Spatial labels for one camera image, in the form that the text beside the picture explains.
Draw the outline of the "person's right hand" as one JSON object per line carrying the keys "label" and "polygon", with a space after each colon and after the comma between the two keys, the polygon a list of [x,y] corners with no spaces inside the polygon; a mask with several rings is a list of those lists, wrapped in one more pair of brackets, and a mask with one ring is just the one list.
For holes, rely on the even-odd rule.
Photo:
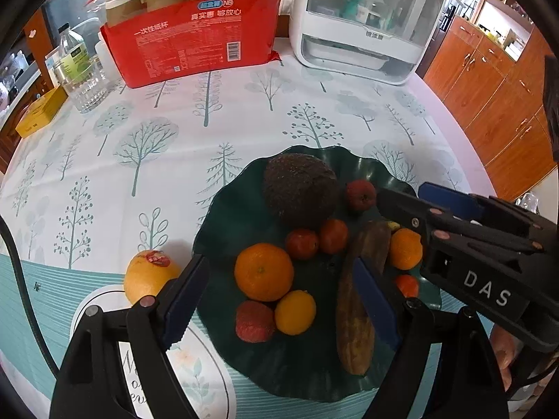
{"label": "person's right hand", "polygon": [[490,343],[498,362],[504,389],[508,390],[511,386],[511,372],[509,366],[515,360],[518,352],[519,343],[512,334],[495,324],[491,331]]}

